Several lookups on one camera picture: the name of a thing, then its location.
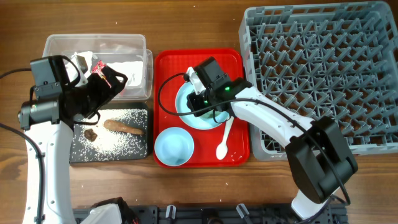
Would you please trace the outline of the white tissue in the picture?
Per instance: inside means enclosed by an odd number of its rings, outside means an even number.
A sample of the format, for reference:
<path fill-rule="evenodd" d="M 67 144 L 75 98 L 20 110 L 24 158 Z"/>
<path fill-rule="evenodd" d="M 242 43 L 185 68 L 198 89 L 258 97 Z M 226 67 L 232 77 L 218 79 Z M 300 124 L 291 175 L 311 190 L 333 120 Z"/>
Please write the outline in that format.
<path fill-rule="evenodd" d="M 107 66 L 127 76 L 126 88 L 140 88 L 143 86 L 144 64 L 142 61 L 114 62 L 107 63 Z"/>
<path fill-rule="evenodd" d="M 75 69 L 71 62 L 65 64 L 68 77 L 70 81 L 74 81 L 77 77 L 80 77 L 80 81 L 76 86 L 86 85 L 88 83 L 88 77 L 91 75 L 91 70 L 94 65 L 99 62 L 99 58 L 91 51 L 86 52 L 75 52 L 70 60 L 79 69 L 79 72 Z"/>

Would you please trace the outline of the light blue plate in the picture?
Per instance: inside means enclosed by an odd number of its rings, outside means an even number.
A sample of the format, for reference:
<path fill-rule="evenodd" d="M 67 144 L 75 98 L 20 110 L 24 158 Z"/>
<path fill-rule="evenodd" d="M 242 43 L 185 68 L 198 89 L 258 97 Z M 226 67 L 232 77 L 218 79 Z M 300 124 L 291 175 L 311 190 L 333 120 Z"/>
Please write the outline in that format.
<path fill-rule="evenodd" d="M 175 99 L 175 108 L 177 113 L 188 113 L 191 110 L 188 108 L 187 96 L 194 92 L 193 85 L 191 83 L 184 83 Z M 220 126 L 223 122 L 229 119 L 227 112 L 215 112 L 216 122 L 213 120 L 213 112 L 209 111 L 199 117 L 195 117 L 193 114 L 181 116 L 180 119 L 187 124 L 189 127 L 199 130 L 209 130 Z"/>

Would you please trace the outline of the red strawberry cake wrapper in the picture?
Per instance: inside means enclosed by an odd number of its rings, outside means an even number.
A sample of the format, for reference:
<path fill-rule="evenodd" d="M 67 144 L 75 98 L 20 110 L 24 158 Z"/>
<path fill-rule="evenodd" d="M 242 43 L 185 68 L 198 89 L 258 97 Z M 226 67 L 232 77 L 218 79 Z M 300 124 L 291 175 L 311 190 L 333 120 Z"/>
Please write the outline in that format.
<path fill-rule="evenodd" d="M 92 68 L 90 78 L 92 76 L 99 82 L 102 90 L 112 95 L 118 95 L 128 81 L 126 75 L 115 71 L 101 60 Z"/>

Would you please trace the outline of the white plastic spoon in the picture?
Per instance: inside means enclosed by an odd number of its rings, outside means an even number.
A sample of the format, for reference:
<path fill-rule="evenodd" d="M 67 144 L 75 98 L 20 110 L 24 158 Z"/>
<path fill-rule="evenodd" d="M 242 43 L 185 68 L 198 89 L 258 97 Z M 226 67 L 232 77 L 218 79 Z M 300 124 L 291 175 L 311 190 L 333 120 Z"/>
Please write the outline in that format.
<path fill-rule="evenodd" d="M 227 152 L 228 152 L 227 140 L 228 140 L 229 132 L 231 131 L 231 127 L 233 125 L 233 121 L 234 121 L 234 117 L 232 116 L 229 120 L 227 120 L 227 122 L 225 122 L 222 141 L 216 148 L 216 158 L 218 160 L 223 160 L 227 155 Z"/>

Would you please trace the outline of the brown carrot-shaped food scrap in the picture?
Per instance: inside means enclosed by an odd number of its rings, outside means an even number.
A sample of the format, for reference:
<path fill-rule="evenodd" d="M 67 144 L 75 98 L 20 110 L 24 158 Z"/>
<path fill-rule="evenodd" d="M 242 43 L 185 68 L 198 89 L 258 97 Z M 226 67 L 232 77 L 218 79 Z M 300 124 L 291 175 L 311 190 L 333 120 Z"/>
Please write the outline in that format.
<path fill-rule="evenodd" d="M 117 131 L 117 132 L 136 134 L 136 135 L 144 135 L 145 134 L 145 132 L 141 129 L 133 128 L 133 127 L 128 126 L 122 122 L 115 121 L 112 119 L 107 119 L 103 123 L 103 126 L 110 131 Z"/>

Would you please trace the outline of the small light blue bowl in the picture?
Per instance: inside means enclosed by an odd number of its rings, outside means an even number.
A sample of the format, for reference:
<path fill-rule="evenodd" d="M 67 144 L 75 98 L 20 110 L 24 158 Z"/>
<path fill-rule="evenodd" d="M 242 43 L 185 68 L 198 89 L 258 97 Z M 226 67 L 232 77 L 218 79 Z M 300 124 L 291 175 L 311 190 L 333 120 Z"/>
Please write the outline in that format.
<path fill-rule="evenodd" d="M 170 167 L 187 163 L 193 156 L 195 143 L 191 134 L 183 128 L 163 130 L 155 140 L 154 151 L 158 160 Z"/>

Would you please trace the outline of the light green bowl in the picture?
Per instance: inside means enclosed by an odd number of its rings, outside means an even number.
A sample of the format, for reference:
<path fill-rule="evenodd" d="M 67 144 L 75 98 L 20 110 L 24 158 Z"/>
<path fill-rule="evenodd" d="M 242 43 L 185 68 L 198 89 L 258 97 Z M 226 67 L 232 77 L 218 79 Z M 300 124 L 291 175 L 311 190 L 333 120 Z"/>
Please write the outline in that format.
<path fill-rule="evenodd" d="M 220 112 L 220 111 L 211 110 L 201 115 L 200 118 L 208 122 L 211 121 L 214 123 L 223 123 L 229 119 L 229 114 L 226 111 Z"/>

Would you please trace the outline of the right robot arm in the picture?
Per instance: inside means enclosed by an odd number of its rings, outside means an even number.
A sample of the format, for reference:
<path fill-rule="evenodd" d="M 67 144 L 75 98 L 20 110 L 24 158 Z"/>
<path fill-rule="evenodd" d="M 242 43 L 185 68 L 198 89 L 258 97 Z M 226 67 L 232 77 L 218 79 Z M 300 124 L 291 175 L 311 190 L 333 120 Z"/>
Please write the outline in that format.
<path fill-rule="evenodd" d="M 338 189 L 346 192 L 358 164 L 334 119 L 314 120 L 284 108 L 245 79 L 230 79 L 214 57 L 189 67 L 183 77 L 194 89 L 187 97 L 191 114 L 226 111 L 285 149 L 298 187 L 291 208 L 302 222 L 314 220 Z"/>

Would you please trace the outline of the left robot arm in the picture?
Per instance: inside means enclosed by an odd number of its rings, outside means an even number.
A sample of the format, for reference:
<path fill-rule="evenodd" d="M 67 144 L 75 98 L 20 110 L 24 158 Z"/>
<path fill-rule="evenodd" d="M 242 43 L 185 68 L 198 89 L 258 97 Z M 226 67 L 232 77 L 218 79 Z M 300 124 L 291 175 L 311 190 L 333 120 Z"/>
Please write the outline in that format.
<path fill-rule="evenodd" d="M 69 156 L 75 116 L 92 118 L 126 86 L 128 77 L 98 62 L 90 76 L 64 55 L 30 62 L 35 84 L 18 120 L 28 150 L 24 223 L 75 223 Z"/>

